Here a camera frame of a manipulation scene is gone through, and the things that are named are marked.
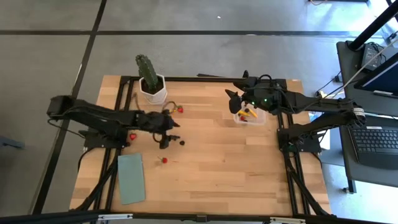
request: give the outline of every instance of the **metal pole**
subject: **metal pole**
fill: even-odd
[[[370,24],[352,43],[348,45],[351,50],[358,50],[372,37],[384,24],[398,13],[398,1],[394,1],[372,24]]]

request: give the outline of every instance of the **potted cactus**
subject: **potted cactus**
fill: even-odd
[[[156,74],[152,63],[145,55],[137,55],[139,88],[150,104],[161,105],[166,100],[167,90],[164,76]]]

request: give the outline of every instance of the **monitor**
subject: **monitor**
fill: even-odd
[[[398,96],[398,53],[358,81],[354,87],[376,94]]]

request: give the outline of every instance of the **cactus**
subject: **cactus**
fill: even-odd
[[[141,78],[144,78],[150,91],[156,91],[158,83],[157,75],[152,63],[149,58],[145,55],[137,55],[136,62],[138,65],[138,74]]]

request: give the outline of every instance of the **floor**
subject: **floor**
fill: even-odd
[[[101,0],[1,0],[0,34],[2,30],[92,30],[100,4]],[[305,93],[311,95],[340,70],[336,43],[352,39],[378,13],[363,2],[328,1],[313,6],[306,0],[109,0],[99,30],[304,32],[283,36],[97,35],[78,97],[94,103],[103,75],[137,75],[137,54],[148,55],[157,72],[166,76],[240,77],[249,70],[252,75],[301,79]],[[314,36],[306,31],[325,32]],[[329,31],[346,31],[349,36]],[[378,35],[372,40],[383,41]],[[88,41],[88,35],[0,35],[0,135],[25,143],[23,150],[0,150],[0,175],[5,180],[0,184],[0,216],[30,212],[57,135],[46,123],[49,99],[71,93]],[[337,86],[332,84],[325,91]],[[81,128],[70,125],[73,130]],[[43,212],[68,209],[82,144],[67,134]],[[325,165],[323,172],[335,215],[398,222],[394,207],[381,209],[391,195],[398,195],[397,189],[357,183],[358,193],[347,195],[340,191],[346,187],[343,167]]]

